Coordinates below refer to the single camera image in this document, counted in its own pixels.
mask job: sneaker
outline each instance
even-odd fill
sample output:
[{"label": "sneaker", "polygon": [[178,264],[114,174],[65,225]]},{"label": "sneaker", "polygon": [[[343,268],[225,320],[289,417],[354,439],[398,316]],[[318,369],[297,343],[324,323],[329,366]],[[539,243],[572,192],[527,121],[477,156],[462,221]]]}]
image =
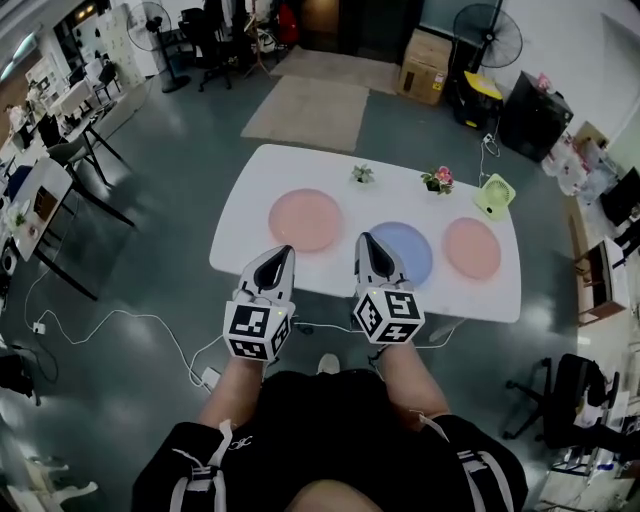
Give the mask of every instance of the sneaker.
[{"label": "sneaker", "polygon": [[325,354],[320,359],[318,364],[318,374],[328,373],[329,375],[335,375],[340,372],[340,361],[335,354]]}]

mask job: pink plate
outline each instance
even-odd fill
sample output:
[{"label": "pink plate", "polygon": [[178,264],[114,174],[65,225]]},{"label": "pink plate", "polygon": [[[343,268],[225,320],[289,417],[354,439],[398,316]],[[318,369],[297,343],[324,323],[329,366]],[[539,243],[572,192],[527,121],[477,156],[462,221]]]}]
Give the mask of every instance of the pink plate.
[{"label": "pink plate", "polygon": [[500,268],[500,243],[493,232],[476,219],[453,221],[444,234],[444,251],[462,275],[486,281]]},{"label": "pink plate", "polygon": [[276,240],[296,251],[325,249],[338,237],[342,212],[324,192],[310,188],[292,190],[280,197],[269,212],[269,228]]}]

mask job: small potted plant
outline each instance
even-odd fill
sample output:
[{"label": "small potted plant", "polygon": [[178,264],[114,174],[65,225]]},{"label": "small potted plant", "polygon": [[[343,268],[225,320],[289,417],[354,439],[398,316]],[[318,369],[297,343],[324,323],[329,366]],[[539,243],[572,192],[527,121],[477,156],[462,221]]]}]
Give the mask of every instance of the small potted plant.
[{"label": "small potted plant", "polygon": [[9,231],[15,233],[18,228],[27,222],[27,218],[24,213],[20,211],[18,205],[11,206],[7,209],[4,215],[4,222],[9,228]]},{"label": "small potted plant", "polygon": [[453,176],[448,167],[441,166],[437,171],[431,171],[420,176],[427,190],[440,194],[451,194],[453,190]]},{"label": "small potted plant", "polygon": [[373,179],[373,171],[369,169],[369,167],[367,167],[367,164],[363,164],[360,166],[355,165],[353,167],[353,171],[351,171],[351,174],[358,183],[371,183],[375,181]]}]

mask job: gray floor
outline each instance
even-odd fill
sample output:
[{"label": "gray floor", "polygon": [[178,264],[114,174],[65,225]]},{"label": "gray floor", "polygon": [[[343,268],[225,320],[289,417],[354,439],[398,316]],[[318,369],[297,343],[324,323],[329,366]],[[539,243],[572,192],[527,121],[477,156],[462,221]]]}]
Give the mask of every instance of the gray floor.
[{"label": "gray floor", "polygon": [[[116,186],[95,190],[137,224],[131,230],[81,203],[58,261],[100,301],[92,303],[57,276],[47,275],[29,300],[34,321],[53,309],[69,336],[83,339],[111,310],[161,316],[190,358],[218,336],[224,303],[237,278],[214,271],[208,262],[218,217],[233,184],[262,141],[243,139],[247,120],[276,83],[261,74],[221,81],[171,95],[155,83],[144,107],[109,140],[126,159],[121,165],[104,148],[98,158]],[[479,135],[454,122],[447,108],[372,92],[355,154],[421,171],[448,165],[457,180],[476,183]],[[499,172],[517,190],[511,207],[522,269],[522,314],[516,324],[468,321],[447,347],[423,351],[453,411],[498,437],[507,421],[519,423],[531,409],[504,389],[509,378],[529,382],[536,361],[576,348],[576,285],[562,197],[552,180],[525,158],[503,149],[488,158],[486,172]],[[90,168],[83,176],[95,182]],[[73,206],[75,198],[68,204]],[[56,218],[64,232],[70,216]],[[15,274],[8,308],[0,320],[7,341],[37,349],[37,341],[56,356],[55,384],[34,370],[43,405],[3,391],[0,456],[5,470],[16,447],[68,462],[81,480],[95,480],[99,493],[76,500],[68,510],[128,508],[130,486],[171,427],[194,420],[207,395],[192,387],[178,351],[153,320],[117,316],[86,344],[70,345],[52,317],[47,334],[34,339],[23,319],[27,290],[44,270],[33,260]],[[347,324],[343,301],[296,291],[302,319]],[[320,355],[337,353],[345,367],[365,367],[374,352],[363,337],[333,330],[312,336],[294,332],[271,371],[311,372]],[[45,371],[53,365],[41,352]],[[228,359],[219,343],[200,358],[222,369]],[[509,447],[523,462],[535,496],[549,453],[533,442],[534,431]],[[19,473],[10,475],[20,479]]]}]

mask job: ceiling light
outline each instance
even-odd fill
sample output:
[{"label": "ceiling light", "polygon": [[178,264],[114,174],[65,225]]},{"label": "ceiling light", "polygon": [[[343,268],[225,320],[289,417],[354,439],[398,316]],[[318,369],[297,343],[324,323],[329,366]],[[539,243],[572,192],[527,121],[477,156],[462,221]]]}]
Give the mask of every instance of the ceiling light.
[{"label": "ceiling light", "polygon": [[22,40],[22,42],[20,43],[20,46],[18,46],[18,49],[16,50],[16,53],[13,54],[13,60],[17,60],[20,58],[20,55],[22,55],[22,53],[27,49],[29,44],[33,42],[34,38],[35,38],[35,34],[31,32],[31,34],[29,34],[27,37],[25,37]]},{"label": "ceiling light", "polygon": [[5,78],[7,78],[7,76],[9,75],[9,73],[11,73],[11,70],[15,67],[15,64],[13,63],[13,61],[9,62],[9,64],[7,65],[6,68],[4,68],[4,71],[2,72],[2,74],[0,75],[0,80],[4,80]]}]

